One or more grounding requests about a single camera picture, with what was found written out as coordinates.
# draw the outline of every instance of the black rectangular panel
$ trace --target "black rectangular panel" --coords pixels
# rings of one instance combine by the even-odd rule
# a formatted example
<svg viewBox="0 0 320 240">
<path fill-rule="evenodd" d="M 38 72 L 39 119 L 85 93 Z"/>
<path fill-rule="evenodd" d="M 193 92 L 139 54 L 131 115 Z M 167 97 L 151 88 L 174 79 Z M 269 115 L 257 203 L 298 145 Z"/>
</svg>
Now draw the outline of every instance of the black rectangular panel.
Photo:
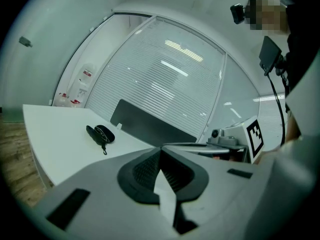
<svg viewBox="0 0 320 240">
<path fill-rule="evenodd" d="M 65 230 L 89 194 L 89 191 L 77 188 L 46 219 Z"/>
<path fill-rule="evenodd" d="M 243 178 L 247 178 L 250 179 L 252 176 L 252 172 L 247 172 L 247 171 L 243 171 L 243 170 L 237 170 L 237 169 L 229 169 L 227 171 L 227 173 L 233 174 L 233 175 L 237 175 Z"/>
<path fill-rule="evenodd" d="M 116 106 L 110 122 L 115 126 L 122 124 L 123 131 L 155 147 L 160 147 L 164 143 L 197 141 L 196 137 L 123 99 Z"/>
<path fill-rule="evenodd" d="M 263 65 L 266 73 L 271 72 L 281 55 L 281 49 L 268 36 L 263 39 L 259 59 L 260 65 Z"/>
</svg>

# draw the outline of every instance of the white device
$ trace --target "white device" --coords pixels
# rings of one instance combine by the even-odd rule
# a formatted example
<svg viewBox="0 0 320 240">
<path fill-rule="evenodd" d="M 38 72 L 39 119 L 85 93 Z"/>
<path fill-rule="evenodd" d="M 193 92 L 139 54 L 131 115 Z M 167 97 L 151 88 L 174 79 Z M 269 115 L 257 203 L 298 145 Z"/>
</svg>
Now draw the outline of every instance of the white device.
<svg viewBox="0 0 320 240">
<path fill-rule="evenodd" d="M 256 116 L 224 128 L 223 135 L 234 137 L 238 140 L 238 145 L 248 146 L 251 164 L 254 163 L 263 150 L 264 140 Z"/>
</svg>

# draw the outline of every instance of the window blinds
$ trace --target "window blinds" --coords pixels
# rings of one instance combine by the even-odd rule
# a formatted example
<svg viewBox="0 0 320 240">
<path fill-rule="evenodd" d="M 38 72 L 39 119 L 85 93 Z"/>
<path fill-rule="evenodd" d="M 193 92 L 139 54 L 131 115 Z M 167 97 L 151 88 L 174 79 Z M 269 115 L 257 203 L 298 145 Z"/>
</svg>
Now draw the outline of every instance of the window blinds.
<svg viewBox="0 0 320 240">
<path fill-rule="evenodd" d="M 283 113 L 285 132 L 287 132 L 288 115 L 285 107 L 285 94 L 279 93 L 278 98 Z M 282 122 L 276 98 L 274 95 L 268 95 L 256 98 L 253 101 L 260 102 L 258 121 L 262 137 L 265 140 L 265 150 L 274 149 L 281 143 L 282 138 Z"/>
<path fill-rule="evenodd" d="M 199 138 L 218 94 L 224 56 L 199 36 L 155 19 L 114 54 L 85 107 L 110 121 L 124 99 Z"/>
</svg>

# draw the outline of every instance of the person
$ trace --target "person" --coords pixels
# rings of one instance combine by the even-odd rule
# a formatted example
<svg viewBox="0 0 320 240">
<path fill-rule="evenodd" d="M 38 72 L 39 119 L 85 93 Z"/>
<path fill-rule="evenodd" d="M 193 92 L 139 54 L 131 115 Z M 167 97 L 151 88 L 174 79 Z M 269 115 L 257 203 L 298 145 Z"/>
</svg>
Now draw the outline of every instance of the person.
<svg viewBox="0 0 320 240">
<path fill-rule="evenodd" d="M 298 4 L 286 5 L 283 0 L 248 0 L 244 16 L 251 30 L 287 36 L 287 78 L 282 79 L 287 97 L 308 70 L 319 48 L 319 36 L 314 36 L 318 31 L 313 24 L 308 24 L 314 17 L 312 10 Z M 287 104 L 285 107 L 288 121 L 284 143 L 287 143 L 296 140 L 301 133 L 290 108 Z"/>
</svg>

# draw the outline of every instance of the black cable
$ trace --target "black cable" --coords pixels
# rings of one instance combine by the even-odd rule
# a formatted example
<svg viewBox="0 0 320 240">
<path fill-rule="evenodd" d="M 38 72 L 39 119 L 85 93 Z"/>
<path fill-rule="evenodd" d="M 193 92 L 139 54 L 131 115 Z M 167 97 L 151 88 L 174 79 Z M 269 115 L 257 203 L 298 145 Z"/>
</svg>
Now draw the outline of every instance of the black cable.
<svg viewBox="0 0 320 240">
<path fill-rule="evenodd" d="M 267 74 L 266 76 L 268 77 L 268 79 L 270 81 L 270 84 L 271 84 L 271 87 L 272 87 L 272 90 L 273 90 L 273 94 L 274 94 L 274 97 L 275 97 L 275 101 L 276 101 L 276 103 L 278 105 L 279 112 L 280 112 L 281 123 L 282 123 L 282 138 L 281 138 L 281 146 L 282 146 L 285 143 L 285 137 L 286 137 L 284 114 L 282 112 L 281 104 L 280 104 L 280 101 L 279 101 L 278 94 L 276 92 L 274 83 L 271 81 L 271 79 L 269 77 L 269 74 Z"/>
</svg>

